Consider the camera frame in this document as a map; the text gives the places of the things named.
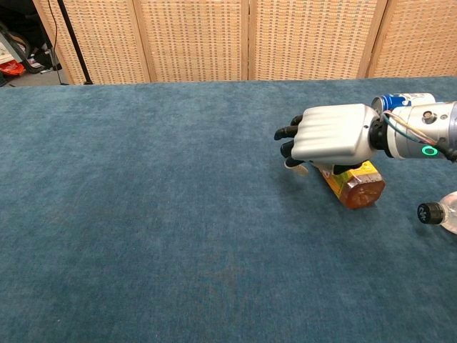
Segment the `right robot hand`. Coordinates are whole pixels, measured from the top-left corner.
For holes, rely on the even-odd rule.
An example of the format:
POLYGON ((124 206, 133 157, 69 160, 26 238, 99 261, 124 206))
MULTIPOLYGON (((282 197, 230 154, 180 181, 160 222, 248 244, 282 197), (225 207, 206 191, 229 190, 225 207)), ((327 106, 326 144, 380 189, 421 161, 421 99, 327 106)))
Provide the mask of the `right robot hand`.
POLYGON ((338 175, 360 167, 376 153, 370 128, 378 119, 365 104, 317 106, 277 129, 274 139, 288 140, 280 148, 286 167, 308 162, 338 175))

